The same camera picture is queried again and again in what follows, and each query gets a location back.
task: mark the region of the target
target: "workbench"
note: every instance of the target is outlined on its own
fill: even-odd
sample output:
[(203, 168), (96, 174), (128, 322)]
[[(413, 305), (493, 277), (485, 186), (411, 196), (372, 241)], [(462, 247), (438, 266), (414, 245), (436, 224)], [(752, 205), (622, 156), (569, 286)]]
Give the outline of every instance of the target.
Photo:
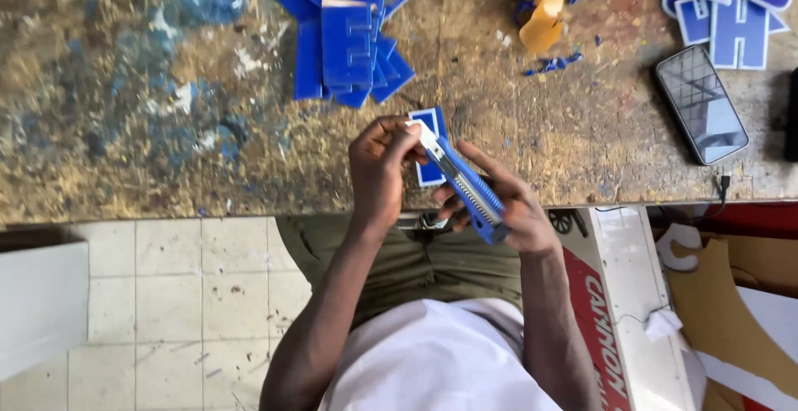
[[(650, 67), (681, 47), (660, 0), (580, 0), (538, 67), (518, 40), (519, 0), (410, 0), (384, 27), (416, 71), (384, 105), (292, 100), (296, 22), (248, 0), (203, 25), (178, 0), (0, 0), (0, 223), (312, 214), (353, 204), (346, 148), (377, 116), (440, 105), (547, 207), (717, 198), (796, 199), (781, 159), (794, 32), (767, 71), (723, 71), (751, 143), (693, 164)], [(798, 8), (782, 14), (798, 28)], [(595, 36), (603, 43), (595, 44)], [(406, 179), (406, 208), (433, 206)]]

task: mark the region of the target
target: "white t-shirt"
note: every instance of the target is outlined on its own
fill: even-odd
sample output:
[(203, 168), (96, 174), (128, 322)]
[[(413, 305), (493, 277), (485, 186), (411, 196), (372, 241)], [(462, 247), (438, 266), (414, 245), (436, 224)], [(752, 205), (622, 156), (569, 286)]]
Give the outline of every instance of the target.
[(319, 408), (559, 410), (521, 364), (523, 321), (495, 298), (400, 305), (352, 332)]

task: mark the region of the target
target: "hand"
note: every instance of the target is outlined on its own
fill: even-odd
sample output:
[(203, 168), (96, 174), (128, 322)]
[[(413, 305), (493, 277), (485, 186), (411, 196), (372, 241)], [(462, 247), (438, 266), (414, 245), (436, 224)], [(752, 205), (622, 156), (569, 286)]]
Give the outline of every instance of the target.
[[(504, 222), (511, 230), (505, 243), (521, 253), (536, 253), (561, 247), (546, 212), (526, 182), (471, 143), (460, 141), (457, 149), (488, 174), (485, 182), (504, 203)], [(468, 225), (471, 220), (468, 210), (463, 207), (460, 197), (449, 184), (438, 187), (433, 192), (433, 199), (443, 202), (438, 216), (453, 220), (454, 231), (462, 231)]]
[(380, 238), (399, 219), (403, 164), (427, 163), (419, 143), (421, 126), (407, 127), (408, 120), (406, 116), (378, 118), (350, 144), (353, 223), (377, 232)]

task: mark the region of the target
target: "phone screen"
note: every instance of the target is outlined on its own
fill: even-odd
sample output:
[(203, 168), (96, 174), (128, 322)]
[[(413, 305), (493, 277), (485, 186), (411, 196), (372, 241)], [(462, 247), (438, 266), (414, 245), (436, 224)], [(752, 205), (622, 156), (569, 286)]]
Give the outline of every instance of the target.
[(748, 144), (743, 124), (704, 49), (685, 49), (662, 62), (658, 74), (705, 164)]

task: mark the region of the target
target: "blue utility knife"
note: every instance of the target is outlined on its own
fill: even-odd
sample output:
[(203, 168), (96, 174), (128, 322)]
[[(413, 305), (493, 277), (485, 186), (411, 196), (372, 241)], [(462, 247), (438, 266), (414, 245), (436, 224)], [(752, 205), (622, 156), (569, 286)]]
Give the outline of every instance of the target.
[(424, 121), (410, 120), (406, 124), (421, 125), (421, 144), (427, 150), (429, 161), (435, 163), (460, 196), (471, 215), (472, 225), (485, 243), (503, 242), (510, 229), (501, 217), (504, 205), (491, 187), (460, 158), (448, 140), (437, 137)]

